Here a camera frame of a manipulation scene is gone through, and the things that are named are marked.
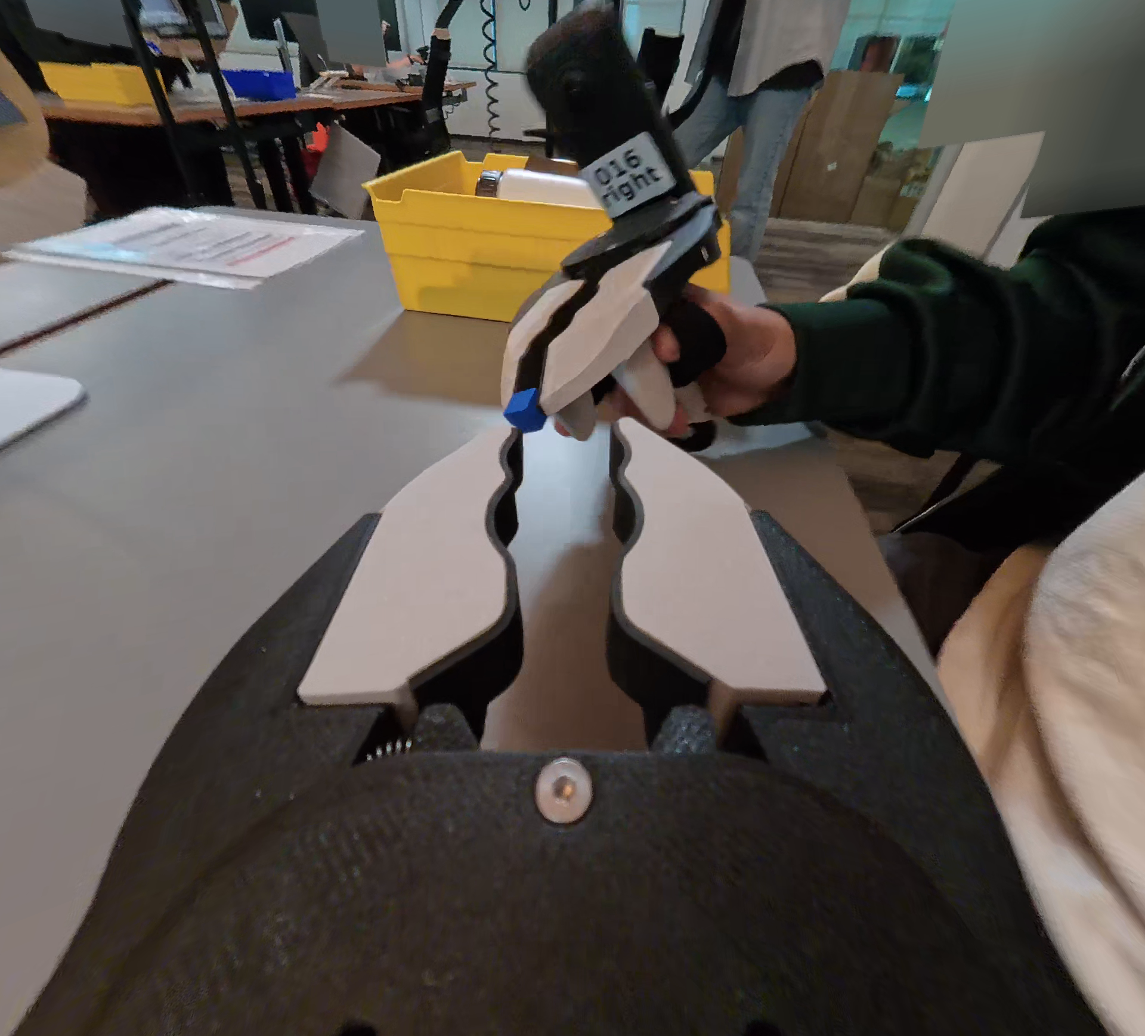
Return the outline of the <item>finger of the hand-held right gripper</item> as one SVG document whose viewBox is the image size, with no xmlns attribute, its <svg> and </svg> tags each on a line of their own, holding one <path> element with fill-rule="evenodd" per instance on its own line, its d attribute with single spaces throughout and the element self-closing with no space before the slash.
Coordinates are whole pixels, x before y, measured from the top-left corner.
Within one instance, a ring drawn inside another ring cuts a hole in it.
<svg viewBox="0 0 1145 1036">
<path fill-rule="evenodd" d="M 600 400 L 593 389 L 600 385 L 607 397 L 622 392 L 655 430 L 672 426 L 678 400 L 652 350 L 661 318 L 646 284 L 670 248 L 671 242 L 660 242 L 605 272 L 594 296 L 548 345 L 539 408 L 575 438 L 585 440 L 595 424 Z"/>
<path fill-rule="evenodd" d="M 551 277 L 526 299 L 510 326 L 500 372 L 503 411 L 510 395 L 524 388 L 540 392 L 546 348 L 540 337 L 562 308 L 585 293 L 587 284 L 576 278 Z"/>
</svg>

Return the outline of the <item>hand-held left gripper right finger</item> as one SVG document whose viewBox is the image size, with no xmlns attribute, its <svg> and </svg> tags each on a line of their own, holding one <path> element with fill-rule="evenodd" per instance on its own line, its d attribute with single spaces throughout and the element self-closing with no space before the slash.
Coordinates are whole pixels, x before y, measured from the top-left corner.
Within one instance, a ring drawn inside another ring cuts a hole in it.
<svg viewBox="0 0 1145 1036">
<path fill-rule="evenodd" d="M 611 427 L 614 532 L 607 665 L 649 745 L 672 711 L 718 737 L 741 707 L 820 705 L 828 685 L 752 511 L 722 477 L 632 419 Z"/>
</svg>

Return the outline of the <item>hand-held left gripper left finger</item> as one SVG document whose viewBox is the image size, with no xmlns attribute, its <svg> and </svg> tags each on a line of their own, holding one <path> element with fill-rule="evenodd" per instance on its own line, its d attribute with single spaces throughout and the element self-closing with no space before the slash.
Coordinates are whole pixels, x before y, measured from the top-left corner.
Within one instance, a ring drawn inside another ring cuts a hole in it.
<svg viewBox="0 0 1145 1036">
<path fill-rule="evenodd" d="M 516 570 L 520 432 L 496 426 L 385 504 L 298 697 L 390 707 L 401 728 L 456 707 L 481 741 L 490 703 L 523 663 Z"/>
</svg>

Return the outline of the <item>person's right forearm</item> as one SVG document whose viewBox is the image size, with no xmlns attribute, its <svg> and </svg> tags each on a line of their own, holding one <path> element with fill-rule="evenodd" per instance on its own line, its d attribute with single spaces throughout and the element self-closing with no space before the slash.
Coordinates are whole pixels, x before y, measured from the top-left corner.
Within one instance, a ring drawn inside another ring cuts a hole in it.
<svg viewBox="0 0 1145 1036">
<path fill-rule="evenodd" d="M 781 305 L 793 372 L 733 422 L 819 422 L 913 456 L 1143 470 L 1144 211 L 1047 219 L 1011 268 L 897 242 L 836 302 Z"/>
</svg>

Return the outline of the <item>grey board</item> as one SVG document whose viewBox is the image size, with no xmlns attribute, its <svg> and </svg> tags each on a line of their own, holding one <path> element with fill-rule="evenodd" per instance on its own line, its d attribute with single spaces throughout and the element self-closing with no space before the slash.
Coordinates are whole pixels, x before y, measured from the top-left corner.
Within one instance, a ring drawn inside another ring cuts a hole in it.
<svg viewBox="0 0 1145 1036">
<path fill-rule="evenodd" d="M 347 131 L 342 122 L 333 122 L 311 177 L 311 198 L 335 216 L 363 221 L 370 204 L 365 185 L 379 175 L 381 166 L 382 156 L 373 147 Z"/>
</svg>

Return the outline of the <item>yellow plastic bin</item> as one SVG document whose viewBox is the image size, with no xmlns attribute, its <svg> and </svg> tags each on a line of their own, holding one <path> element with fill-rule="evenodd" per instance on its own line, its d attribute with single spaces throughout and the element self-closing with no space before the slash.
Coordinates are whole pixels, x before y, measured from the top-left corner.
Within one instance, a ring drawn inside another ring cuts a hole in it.
<svg viewBox="0 0 1145 1036">
<path fill-rule="evenodd" d="M 47 89 L 65 101 L 113 106 L 153 106 L 144 70 L 137 65 L 38 63 Z"/>
<path fill-rule="evenodd" d="M 512 321 L 574 250 L 652 200 L 631 177 L 583 177 L 597 211 L 474 196 L 481 171 L 545 171 L 540 163 L 498 153 L 471 161 L 453 151 L 365 185 L 403 309 Z M 575 175 L 571 163 L 548 172 Z"/>
</svg>

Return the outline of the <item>person's green jacket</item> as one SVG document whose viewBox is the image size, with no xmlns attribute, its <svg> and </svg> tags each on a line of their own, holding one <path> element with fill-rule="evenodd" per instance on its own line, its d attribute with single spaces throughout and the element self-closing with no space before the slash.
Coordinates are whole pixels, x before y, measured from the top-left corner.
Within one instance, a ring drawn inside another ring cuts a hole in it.
<svg viewBox="0 0 1145 1036">
<path fill-rule="evenodd" d="M 1057 543 L 1144 469 L 1143 424 L 1101 432 L 1059 462 L 1005 465 L 881 538 L 933 659 L 1014 552 Z"/>
</svg>

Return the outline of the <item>black office chair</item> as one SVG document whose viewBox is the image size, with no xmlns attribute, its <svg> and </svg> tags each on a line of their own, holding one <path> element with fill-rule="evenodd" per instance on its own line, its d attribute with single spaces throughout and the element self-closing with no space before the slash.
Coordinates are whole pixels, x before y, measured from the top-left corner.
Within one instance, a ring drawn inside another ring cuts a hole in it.
<svg viewBox="0 0 1145 1036">
<path fill-rule="evenodd" d="M 397 156 L 406 165 L 429 160 L 452 149 L 445 116 L 450 25 L 461 5 L 461 0 L 449 0 L 439 13 L 431 41 L 423 48 L 423 84 L 417 86 L 417 101 L 394 106 Z"/>
</svg>

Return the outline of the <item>wooden desk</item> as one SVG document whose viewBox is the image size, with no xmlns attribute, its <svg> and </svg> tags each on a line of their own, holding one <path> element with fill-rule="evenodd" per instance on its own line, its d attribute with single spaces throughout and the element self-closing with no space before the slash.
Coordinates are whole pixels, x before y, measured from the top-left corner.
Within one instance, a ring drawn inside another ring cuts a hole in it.
<svg viewBox="0 0 1145 1036">
<path fill-rule="evenodd" d="M 152 105 L 123 106 L 35 94 L 61 165 L 82 177 L 98 218 L 174 206 L 235 203 L 228 160 L 240 160 L 216 101 L 172 106 L 167 126 Z M 450 150 L 443 110 L 432 111 L 419 89 L 337 86 L 294 98 L 239 100 L 235 122 L 248 158 L 247 184 L 259 209 L 314 214 L 305 139 L 321 126 L 356 131 L 380 156 L 376 174 Z"/>
</svg>

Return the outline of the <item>person's right hand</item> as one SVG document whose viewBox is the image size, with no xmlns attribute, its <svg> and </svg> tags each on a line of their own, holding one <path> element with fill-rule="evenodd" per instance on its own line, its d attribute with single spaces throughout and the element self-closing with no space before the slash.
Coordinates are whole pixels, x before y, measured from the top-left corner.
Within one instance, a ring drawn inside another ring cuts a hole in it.
<svg viewBox="0 0 1145 1036">
<path fill-rule="evenodd" d="M 726 343 L 722 359 L 698 377 L 708 413 L 714 418 L 743 416 L 783 392 L 797 358 L 796 339 L 789 321 L 775 310 L 743 305 L 706 288 L 690 286 L 687 295 L 722 330 Z M 663 324 L 652 334 L 652 350 L 666 366 L 680 357 L 676 334 Z M 632 418 L 652 427 L 640 406 L 619 386 L 605 396 L 597 406 L 595 416 L 599 422 L 611 424 Z M 677 403 L 672 421 L 661 435 L 676 441 L 692 435 L 688 414 L 680 403 Z"/>
</svg>

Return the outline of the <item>white tube with metal cap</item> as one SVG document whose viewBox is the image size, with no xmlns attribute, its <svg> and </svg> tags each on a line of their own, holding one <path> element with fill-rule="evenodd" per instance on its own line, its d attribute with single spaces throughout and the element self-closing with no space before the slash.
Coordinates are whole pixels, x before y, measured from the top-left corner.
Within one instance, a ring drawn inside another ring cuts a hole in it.
<svg viewBox="0 0 1145 1036">
<path fill-rule="evenodd" d="M 601 208 L 591 187 L 581 176 L 529 168 L 483 169 L 474 196 L 590 211 Z"/>
</svg>

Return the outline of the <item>printed paper sheet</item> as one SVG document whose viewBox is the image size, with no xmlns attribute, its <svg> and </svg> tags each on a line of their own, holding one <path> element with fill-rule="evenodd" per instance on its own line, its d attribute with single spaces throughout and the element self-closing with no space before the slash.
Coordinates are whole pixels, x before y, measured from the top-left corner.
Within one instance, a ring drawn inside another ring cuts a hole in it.
<svg viewBox="0 0 1145 1036">
<path fill-rule="evenodd" d="M 360 230 L 322 218 L 243 216 L 149 208 L 66 234 L 19 242 L 8 261 L 215 288 L 255 288 L 324 258 Z"/>
</svg>

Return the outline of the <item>white tablet stand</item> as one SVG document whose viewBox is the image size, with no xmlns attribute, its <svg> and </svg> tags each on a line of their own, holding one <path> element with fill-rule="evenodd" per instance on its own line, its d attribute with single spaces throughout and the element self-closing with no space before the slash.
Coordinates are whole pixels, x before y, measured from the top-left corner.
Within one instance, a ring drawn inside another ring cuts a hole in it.
<svg viewBox="0 0 1145 1036">
<path fill-rule="evenodd" d="M 1 369 L 1 450 L 78 409 L 87 397 L 85 387 L 66 375 Z"/>
</svg>

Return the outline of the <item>cardboard holder with black panel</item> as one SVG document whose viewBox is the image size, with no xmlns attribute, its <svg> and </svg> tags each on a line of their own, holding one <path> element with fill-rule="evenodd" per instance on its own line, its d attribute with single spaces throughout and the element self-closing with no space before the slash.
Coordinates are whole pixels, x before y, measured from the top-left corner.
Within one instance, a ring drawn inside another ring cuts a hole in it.
<svg viewBox="0 0 1145 1036">
<path fill-rule="evenodd" d="M 1 248 L 82 227 L 88 187 L 52 159 L 49 131 L 35 95 L 1 57 Z"/>
</svg>

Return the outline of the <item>blue plastic bin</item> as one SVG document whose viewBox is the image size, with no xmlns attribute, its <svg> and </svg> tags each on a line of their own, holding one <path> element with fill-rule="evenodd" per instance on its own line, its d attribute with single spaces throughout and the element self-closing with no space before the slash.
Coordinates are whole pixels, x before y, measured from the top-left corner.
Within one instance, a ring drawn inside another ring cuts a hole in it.
<svg viewBox="0 0 1145 1036">
<path fill-rule="evenodd" d="M 235 98 L 271 103 L 297 96 L 297 86 L 290 70 L 221 70 Z"/>
</svg>

